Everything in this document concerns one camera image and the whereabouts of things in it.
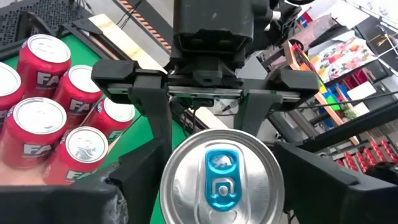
green mat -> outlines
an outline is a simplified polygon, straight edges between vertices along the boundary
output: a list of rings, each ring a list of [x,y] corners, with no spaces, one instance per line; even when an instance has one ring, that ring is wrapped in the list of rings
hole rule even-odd
[[[72,65],[89,65],[93,66],[100,58],[92,52],[86,45],[79,41],[75,36],[69,35],[62,39],[70,48],[72,53]],[[10,65],[13,68],[17,67],[17,57],[10,58],[4,63]],[[177,147],[184,139],[185,135],[182,128],[173,121],[172,123],[173,132],[173,149]],[[136,111],[134,118],[134,124],[129,128],[120,138],[120,140],[113,147],[109,153],[107,160],[103,164],[103,167],[118,161],[119,156],[130,152],[137,147],[143,145],[153,138],[152,131],[150,130],[149,122],[146,117],[143,117]],[[159,199],[156,201],[154,212],[152,214],[151,224],[162,224],[164,223],[162,213],[160,211]]]

colorful poster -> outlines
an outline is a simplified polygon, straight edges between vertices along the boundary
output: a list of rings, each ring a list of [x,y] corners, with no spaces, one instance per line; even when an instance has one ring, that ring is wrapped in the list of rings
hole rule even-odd
[[[311,62],[322,81],[327,83],[376,59],[365,40],[353,37],[323,50]]]

can lid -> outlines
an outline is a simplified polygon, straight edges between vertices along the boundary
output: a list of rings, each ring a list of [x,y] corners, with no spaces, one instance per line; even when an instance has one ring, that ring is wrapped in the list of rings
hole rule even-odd
[[[93,68],[87,65],[75,65],[69,70],[69,79],[72,84],[81,91],[97,93],[101,91],[91,80]]]
[[[0,96],[7,96],[14,93],[21,86],[21,77],[10,66],[0,62]]]
[[[92,127],[74,129],[68,134],[65,144],[69,155],[82,163],[98,162],[108,152],[108,140],[105,135]]]
[[[51,63],[63,63],[70,59],[70,49],[60,39],[36,34],[27,40],[30,51],[38,58]]]
[[[128,122],[136,115],[134,105],[113,103],[109,98],[105,98],[104,107],[106,113],[115,121]]]
[[[55,133],[67,122],[63,107],[44,97],[22,100],[14,108],[13,116],[23,130],[34,134]]]
[[[160,206],[166,223],[279,223],[284,194],[282,171],[262,142],[243,131],[208,129],[174,150]]]

silver can lid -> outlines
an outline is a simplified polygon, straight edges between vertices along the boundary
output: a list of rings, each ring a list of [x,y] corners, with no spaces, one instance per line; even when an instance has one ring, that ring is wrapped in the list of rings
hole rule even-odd
[[[108,152],[105,135],[92,127],[74,129],[68,134],[65,144],[69,155],[82,163],[98,162]]]
[[[174,150],[160,183],[166,223],[279,223],[284,205],[282,171],[254,136],[208,129]]]
[[[113,103],[109,98],[105,98],[104,107],[106,113],[115,121],[128,122],[136,115],[134,105]]]
[[[29,50],[38,58],[51,63],[63,63],[70,59],[70,49],[60,39],[36,34],[27,40]]]
[[[67,122],[67,113],[57,102],[44,97],[33,97],[19,102],[13,111],[16,123],[33,134],[51,134]]]
[[[97,85],[91,80],[93,68],[87,65],[76,65],[69,70],[69,79],[72,84],[86,93],[97,93],[100,91]]]
[[[8,96],[21,86],[21,77],[10,66],[0,62],[0,96]]]

blue pull tab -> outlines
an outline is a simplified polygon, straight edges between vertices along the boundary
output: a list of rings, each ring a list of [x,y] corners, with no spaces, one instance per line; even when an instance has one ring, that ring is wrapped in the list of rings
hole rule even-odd
[[[239,154],[235,150],[215,149],[206,152],[205,197],[211,208],[227,212],[242,197]]]

